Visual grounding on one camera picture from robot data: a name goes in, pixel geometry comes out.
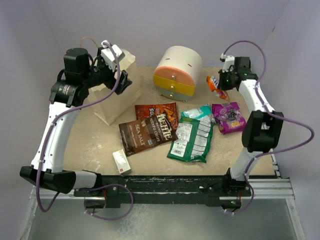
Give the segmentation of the orange Fox's candy bag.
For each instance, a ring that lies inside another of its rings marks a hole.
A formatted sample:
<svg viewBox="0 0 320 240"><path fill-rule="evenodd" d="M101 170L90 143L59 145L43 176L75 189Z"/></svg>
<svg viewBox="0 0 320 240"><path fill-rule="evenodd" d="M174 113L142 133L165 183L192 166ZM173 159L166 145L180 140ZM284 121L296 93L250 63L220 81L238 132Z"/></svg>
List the orange Fox's candy bag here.
<svg viewBox="0 0 320 240"><path fill-rule="evenodd" d="M217 78L215 78L214 76L207 76L206 82L207 82L207 85L208 85L210 91L212 93L214 93L217 97L219 97L222 100L226 100L226 101L228 101L230 99L229 95L226 91L218 88L219 80Z"/></svg>

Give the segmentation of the white paper bag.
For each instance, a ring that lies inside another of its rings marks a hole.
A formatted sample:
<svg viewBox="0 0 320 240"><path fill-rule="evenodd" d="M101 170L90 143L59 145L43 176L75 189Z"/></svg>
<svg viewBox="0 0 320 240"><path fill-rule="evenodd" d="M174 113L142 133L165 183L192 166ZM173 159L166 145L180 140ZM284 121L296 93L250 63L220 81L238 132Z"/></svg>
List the white paper bag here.
<svg viewBox="0 0 320 240"><path fill-rule="evenodd" d="M108 99L89 107L108 126L115 122L141 96L136 57L125 49L122 51L125 53L125 57L119 62L120 70L128 73L128 79L132 81L132 84L122 94L113 93ZM100 100L110 91L104 84L95 86L89 89L88 98L84 103L88 104Z"/></svg>

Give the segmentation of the purple snack bag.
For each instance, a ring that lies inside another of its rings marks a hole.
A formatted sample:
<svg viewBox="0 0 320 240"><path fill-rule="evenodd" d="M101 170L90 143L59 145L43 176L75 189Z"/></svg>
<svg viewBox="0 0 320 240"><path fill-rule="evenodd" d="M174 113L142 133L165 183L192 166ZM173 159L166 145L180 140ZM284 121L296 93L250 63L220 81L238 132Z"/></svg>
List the purple snack bag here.
<svg viewBox="0 0 320 240"><path fill-rule="evenodd" d="M247 123L237 102L212 104L211 109L218 129L222 134L226 135L244 130Z"/></svg>

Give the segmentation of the teal snack bag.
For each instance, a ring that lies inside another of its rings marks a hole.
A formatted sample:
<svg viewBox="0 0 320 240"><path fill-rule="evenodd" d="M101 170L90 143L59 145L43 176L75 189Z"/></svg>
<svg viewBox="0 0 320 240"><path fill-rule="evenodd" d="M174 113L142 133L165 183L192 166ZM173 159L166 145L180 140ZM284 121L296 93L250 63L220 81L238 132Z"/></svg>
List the teal snack bag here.
<svg viewBox="0 0 320 240"><path fill-rule="evenodd" d="M187 117L206 123L216 123L210 104L207 103L197 108L185 110L181 113L182 117Z"/></svg>

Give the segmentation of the green snack bag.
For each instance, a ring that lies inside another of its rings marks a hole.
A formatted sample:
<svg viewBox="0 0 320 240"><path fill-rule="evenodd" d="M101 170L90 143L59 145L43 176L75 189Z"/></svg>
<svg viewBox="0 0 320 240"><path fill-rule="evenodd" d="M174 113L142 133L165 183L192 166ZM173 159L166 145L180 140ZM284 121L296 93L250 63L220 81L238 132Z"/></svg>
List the green snack bag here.
<svg viewBox="0 0 320 240"><path fill-rule="evenodd" d="M185 163L206 163L213 128L212 122L182 116L176 130L177 140L171 143L167 157Z"/></svg>

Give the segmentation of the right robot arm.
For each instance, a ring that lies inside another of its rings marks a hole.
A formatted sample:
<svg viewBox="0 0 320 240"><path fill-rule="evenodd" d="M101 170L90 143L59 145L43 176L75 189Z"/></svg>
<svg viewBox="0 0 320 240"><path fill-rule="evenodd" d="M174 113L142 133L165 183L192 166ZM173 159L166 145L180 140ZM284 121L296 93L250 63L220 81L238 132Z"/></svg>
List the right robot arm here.
<svg viewBox="0 0 320 240"><path fill-rule="evenodd" d="M284 116L264 98L248 57L222 54L220 60L224 63L220 78L208 78L207 84L211 91L220 94L237 89L251 111L247 120L235 102L204 104L183 112L178 112L175 103L139 104L135 106L136 119L121 123L119 132L126 156L169 142L168 158L205 163L214 125L223 134L241 131L243 150L228 171L230 179L222 183L223 192L233 196L240 190L239 182L247 180L262 154L277 146Z"/></svg>

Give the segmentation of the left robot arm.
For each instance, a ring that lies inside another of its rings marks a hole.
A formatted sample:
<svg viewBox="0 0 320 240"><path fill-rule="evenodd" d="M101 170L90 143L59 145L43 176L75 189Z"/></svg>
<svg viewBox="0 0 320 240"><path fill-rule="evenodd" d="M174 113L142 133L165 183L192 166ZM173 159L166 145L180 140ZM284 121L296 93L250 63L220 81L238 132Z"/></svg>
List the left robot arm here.
<svg viewBox="0 0 320 240"><path fill-rule="evenodd" d="M101 84L111 93L121 94L132 81L120 69L125 53L117 46L99 47L96 58L85 48L66 51L64 68L58 73L49 96L49 113L44 134L29 166L20 169L20 176L40 188L67 194L73 189L85 190L91 196L103 191L98 174L64 169L65 150L73 124L89 96L89 90Z"/></svg>

